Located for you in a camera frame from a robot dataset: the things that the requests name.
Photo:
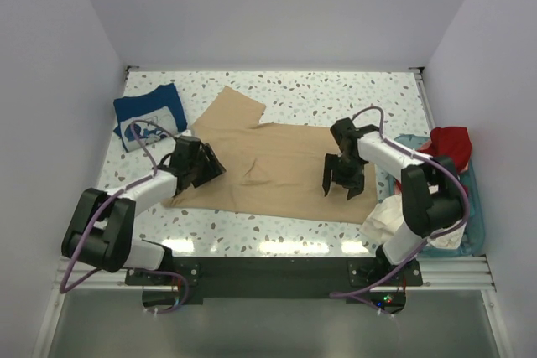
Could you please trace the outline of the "beige t-shirt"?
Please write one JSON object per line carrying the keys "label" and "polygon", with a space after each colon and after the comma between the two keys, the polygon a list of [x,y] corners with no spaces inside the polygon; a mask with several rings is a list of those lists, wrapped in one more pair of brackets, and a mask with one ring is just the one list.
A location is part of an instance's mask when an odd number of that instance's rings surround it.
{"label": "beige t-shirt", "polygon": [[325,156],[339,149],[329,128],[262,123],[264,104],[225,87],[192,126],[225,173],[164,200],[167,208],[224,210],[313,221],[360,224],[378,203],[375,168],[364,191],[322,189]]}

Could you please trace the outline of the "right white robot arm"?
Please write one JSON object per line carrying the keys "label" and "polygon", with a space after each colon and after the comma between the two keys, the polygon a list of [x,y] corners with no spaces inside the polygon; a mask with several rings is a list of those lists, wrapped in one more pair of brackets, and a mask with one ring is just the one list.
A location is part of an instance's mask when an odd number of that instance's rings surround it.
{"label": "right white robot arm", "polygon": [[330,132],[339,153],[325,156],[324,195],[334,184],[347,190],[348,200],[360,195],[369,163],[381,166],[400,183],[403,224],[378,247],[366,275],[367,289],[394,284],[427,241],[466,223],[470,213],[467,192],[447,156],[418,153],[385,137],[380,127],[356,127],[350,118],[336,121]]}

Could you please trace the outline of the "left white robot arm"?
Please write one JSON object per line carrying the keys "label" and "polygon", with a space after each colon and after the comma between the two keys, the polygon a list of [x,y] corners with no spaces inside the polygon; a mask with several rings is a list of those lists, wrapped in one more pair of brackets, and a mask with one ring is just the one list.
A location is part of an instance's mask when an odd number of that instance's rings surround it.
{"label": "left white robot arm", "polygon": [[121,269],[143,271],[155,284],[175,274],[171,250],[133,238],[135,219],[165,199],[198,188],[226,172],[211,146],[197,137],[175,139],[172,153],[154,162],[150,174],[116,189],[84,190],[61,243],[70,259],[60,283],[67,293],[91,275]]}

